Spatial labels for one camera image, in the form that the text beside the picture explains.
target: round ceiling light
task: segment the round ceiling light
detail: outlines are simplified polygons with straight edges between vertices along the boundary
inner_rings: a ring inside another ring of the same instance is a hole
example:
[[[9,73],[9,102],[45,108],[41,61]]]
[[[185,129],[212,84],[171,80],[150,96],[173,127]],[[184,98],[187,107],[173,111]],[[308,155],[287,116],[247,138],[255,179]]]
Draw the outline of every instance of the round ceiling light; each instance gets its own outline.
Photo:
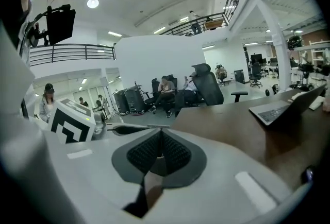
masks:
[[[99,4],[98,0],[88,0],[87,2],[87,6],[92,9],[96,8],[98,4]]]

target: white cube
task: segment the white cube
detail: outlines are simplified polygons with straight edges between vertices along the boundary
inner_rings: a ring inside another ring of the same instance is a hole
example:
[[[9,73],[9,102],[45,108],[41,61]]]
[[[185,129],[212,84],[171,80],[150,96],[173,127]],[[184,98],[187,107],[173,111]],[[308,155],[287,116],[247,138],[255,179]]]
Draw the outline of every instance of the white cube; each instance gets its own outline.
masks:
[[[89,142],[95,129],[92,109],[68,98],[56,100],[48,122],[48,130],[58,135],[60,143]]]

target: laptop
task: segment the laptop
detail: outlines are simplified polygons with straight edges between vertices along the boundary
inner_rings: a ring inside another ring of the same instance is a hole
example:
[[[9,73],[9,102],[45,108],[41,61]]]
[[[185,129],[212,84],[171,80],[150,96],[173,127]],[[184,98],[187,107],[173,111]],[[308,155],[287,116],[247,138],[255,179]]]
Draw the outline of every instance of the laptop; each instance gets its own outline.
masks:
[[[314,102],[314,100],[322,93],[325,85],[299,95],[293,103],[283,100],[272,102],[265,105],[251,107],[249,110],[259,118],[265,125],[271,125],[280,117],[288,117],[289,119],[299,116]]]

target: tripod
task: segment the tripod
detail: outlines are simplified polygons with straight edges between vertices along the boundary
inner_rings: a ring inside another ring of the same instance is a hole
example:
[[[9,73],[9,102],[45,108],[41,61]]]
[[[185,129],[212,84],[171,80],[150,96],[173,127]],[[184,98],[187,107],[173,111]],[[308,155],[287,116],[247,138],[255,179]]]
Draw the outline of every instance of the tripod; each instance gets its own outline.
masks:
[[[112,113],[110,115],[110,118],[109,118],[109,121],[111,121],[111,118],[114,117],[115,115],[119,115],[119,112],[114,108],[114,105],[113,105],[108,87],[107,87],[107,91],[108,91],[108,94],[109,94],[109,99],[110,99],[110,102],[111,102],[111,106],[113,108],[113,111],[112,111]]]

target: ceiling light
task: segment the ceiling light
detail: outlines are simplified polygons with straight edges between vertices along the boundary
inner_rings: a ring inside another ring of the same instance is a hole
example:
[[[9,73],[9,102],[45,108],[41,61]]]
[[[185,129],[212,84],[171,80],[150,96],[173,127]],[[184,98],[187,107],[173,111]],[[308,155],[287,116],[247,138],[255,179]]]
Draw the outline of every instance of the ceiling light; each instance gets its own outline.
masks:
[[[98,0],[88,0],[87,1],[87,6],[91,9],[94,9],[98,6],[99,2]]]
[[[187,17],[184,17],[184,18],[180,19],[180,23],[185,22],[185,21],[187,21],[188,19],[189,19],[188,16],[187,16]]]
[[[166,28],[165,26],[164,27],[161,27],[159,30],[157,30],[157,31],[154,32],[154,35],[157,34],[157,33],[159,33],[160,31],[163,31],[165,28]]]
[[[208,48],[212,48],[212,47],[215,47],[215,45],[210,45],[210,46],[207,46],[207,47],[203,47],[202,49],[208,49]]]
[[[250,43],[250,44],[244,44],[244,45],[257,45],[258,43]]]
[[[108,32],[109,35],[113,35],[115,37],[121,37],[122,35],[119,33],[115,33],[115,32]]]
[[[224,10],[226,9],[232,9],[232,8],[235,8],[236,6],[226,6],[226,7],[223,7]]]

